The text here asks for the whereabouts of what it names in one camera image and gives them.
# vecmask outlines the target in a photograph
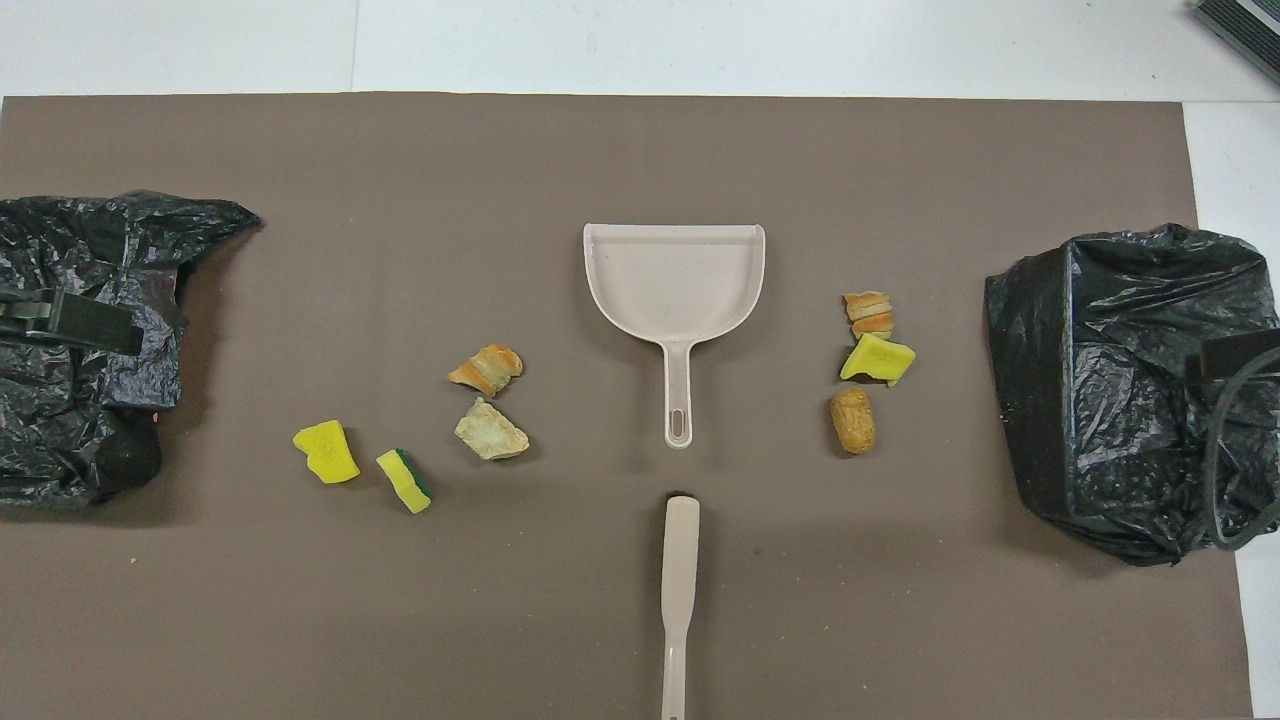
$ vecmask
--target white handle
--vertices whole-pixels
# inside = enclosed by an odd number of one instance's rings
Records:
[[[685,720],[685,638],[667,639],[662,671],[662,720]]]
[[[694,442],[692,398],[689,391],[689,351],[692,343],[662,346],[662,359],[667,377],[667,415],[663,424],[667,445],[676,450]]]
[[[701,506],[687,495],[667,501],[662,538],[662,626],[667,657],[662,674],[662,720],[685,720],[685,642],[698,584],[698,532]]]

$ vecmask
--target yellow sponge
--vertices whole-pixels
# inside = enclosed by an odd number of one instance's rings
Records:
[[[914,360],[915,351],[910,347],[863,333],[858,346],[849,354],[849,360],[845,360],[845,366],[840,369],[840,379],[847,380],[858,373],[867,373],[878,380],[888,380],[888,386],[893,387]]]
[[[325,483],[344,483],[360,474],[338,420],[302,428],[293,436],[293,447],[307,454],[307,469]]]
[[[431,493],[426,491],[426,483],[422,482],[422,477],[410,464],[403,450],[389,450],[379,455],[378,464],[387,473],[401,502],[411,512],[417,515],[431,505]]]

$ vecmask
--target dustpan handle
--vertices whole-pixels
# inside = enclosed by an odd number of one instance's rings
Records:
[[[676,450],[689,447],[694,441],[692,400],[689,392],[689,351],[692,343],[662,346],[662,359],[667,375],[667,413],[663,416],[667,445]]]

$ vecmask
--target dustpan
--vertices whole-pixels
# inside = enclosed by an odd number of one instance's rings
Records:
[[[689,447],[690,352],[740,325],[755,307],[764,283],[764,228],[589,223],[582,250],[600,313],[618,329],[662,347],[663,432],[671,447]]]

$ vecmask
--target black cable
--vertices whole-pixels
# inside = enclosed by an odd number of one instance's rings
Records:
[[[1244,387],[1244,383],[1256,379],[1258,370],[1276,360],[1280,360],[1280,347],[1267,350],[1245,363],[1243,368],[1231,375],[1231,379],[1226,380],[1226,384],[1222,387],[1222,395],[1217,398],[1217,405],[1210,415],[1208,436],[1204,439],[1202,491],[1204,493],[1204,512],[1210,525],[1213,528],[1211,539],[1213,544],[1222,550],[1239,550],[1244,547],[1247,542],[1266,532],[1271,527],[1271,523],[1280,520],[1280,500],[1266,506],[1258,512],[1257,518],[1231,537],[1222,534],[1222,523],[1217,516],[1217,456],[1220,450],[1219,443],[1222,439],[1222,428],[1226,424],[1226,411],[1235,400],[1236,393]]]

